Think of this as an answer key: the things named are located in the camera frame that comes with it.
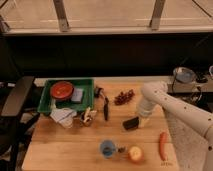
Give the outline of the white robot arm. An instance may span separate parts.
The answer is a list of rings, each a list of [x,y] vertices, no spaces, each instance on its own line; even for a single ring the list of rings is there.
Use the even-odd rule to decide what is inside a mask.
[[[208,142],[203,171],[213,171],[213,114],[201,108],[172,97],[167,93],[168,86],[163,81],[147,82],[141,87],[142,98],[136,111],[141,118],[148,118],[156,105],[191,127]]]

